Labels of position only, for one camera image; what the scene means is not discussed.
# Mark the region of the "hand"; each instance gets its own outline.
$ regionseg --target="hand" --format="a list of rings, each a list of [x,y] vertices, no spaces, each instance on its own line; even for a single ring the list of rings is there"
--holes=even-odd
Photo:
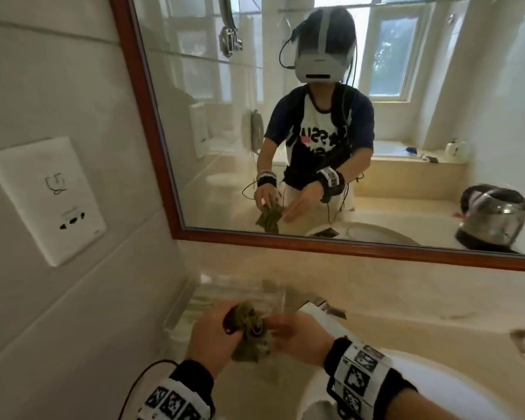
[[[278,190],[270,183],[263,184],[255,190],[255,203],[261,211],[264,205],[271,208],[272,203],[278,202],[279,199],[280,195]]]
[[[223,327],[225,315],[241,302],[217,304],[206,311],[192,328],[193,333],[185,360],[201,363],[214,380],[231,360],[231,354],[241,340],[242,332],[228,335]]]
[[[275,351],[287,353],[306,364],[323,367],[334,337],[313,316],[297,311],[292,315],[272,315],[264,321],[276,338]]]
[[[323,186],[318,181],[309,183],[306,185],[303,190],[298,194],[298,197],[286,208],[282,214],[282,219],[285,222],[292,222],[295,219],[304,215],[311,207],[320,202],[323,198],[325,190]]]

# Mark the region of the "person's left hand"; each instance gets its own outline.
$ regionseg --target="person's left hand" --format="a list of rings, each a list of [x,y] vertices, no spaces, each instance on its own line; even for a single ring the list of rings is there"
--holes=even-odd
[[[306,185],[298,194],[298,197],[284,210],[282,219],[285,222],[292,222],[309,211],[313,205],[320,202],[325,190],[319,181],[314,181]]]
[[[206,311],[192,328],[193,334],[185,360],[201,363],[214,380],[231,360],[231,354],[243,335],[243,332],[226,334],[223,327],[225,315],[241,302],[243,301],[215,305]]]

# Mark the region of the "person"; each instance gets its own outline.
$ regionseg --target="person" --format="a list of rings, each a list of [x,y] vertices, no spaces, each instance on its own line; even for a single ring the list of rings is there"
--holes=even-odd
[[[375,120],[370,99],[350,85],[330,82],[332,78],[305,79],[309,75],[300,73],[307,66],[302,62],[306,58],[304,48],[309,47],[307,51],[312,52],[312,43],[315,46],[320,39],[324,11],[312,12],[292,33],[292,39],[298,40],[300,60],[295,63],[296,76],[308,84],[295,88],[275,106],[257,161],[257,207],[262,211],[265,204],[287,206],[283,212],[286,222],[304,215],[319,201],[329,203],[335,211],[353,210],[348,184],[370,166],[373,154]],[[341,64],[342,79],[347,70],[343,66],[351,65],[356,29],[344,7],[329,8],[329,12],[326,52],[332,59],[347,59]],[[280,195],[272,164],[276,149],[284,141],[288,166]],[[330,185],[318,174],[327,167],[332,169],[327,172],[336,175],[342,185]]]
[[[225,315],[237,304],[214,306],[196,322],[185,360],[147,398],[138,420],[207,420],[214,416],[214,381],[242,336],[241,332],[228,335],[223,328]],[[334,339],[311,315],[297,311],[264,321],[275,338],[275,351],[324,368],[331,376],[328,392],[345,418],[456,420],[390,367],[390,358],[346,337]]]

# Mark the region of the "black hair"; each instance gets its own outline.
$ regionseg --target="black hair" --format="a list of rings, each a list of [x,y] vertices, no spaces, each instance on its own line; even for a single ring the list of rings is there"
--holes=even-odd
[[[312,12],[303,22],[300,29],[298,49],[315,49],[318,46],[319,31],[323,10]],[[356,39],[356,26],[352,15],[345,7],[331,8],[329,30],[327,32],[326,52],[330,54],[346,54]]]

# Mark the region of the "mirror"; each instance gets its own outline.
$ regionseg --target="mirror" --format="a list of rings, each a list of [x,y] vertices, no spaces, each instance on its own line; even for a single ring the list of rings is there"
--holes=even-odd
[[[185,227],[525,256],[525,0],[227,1],[133,0]]]

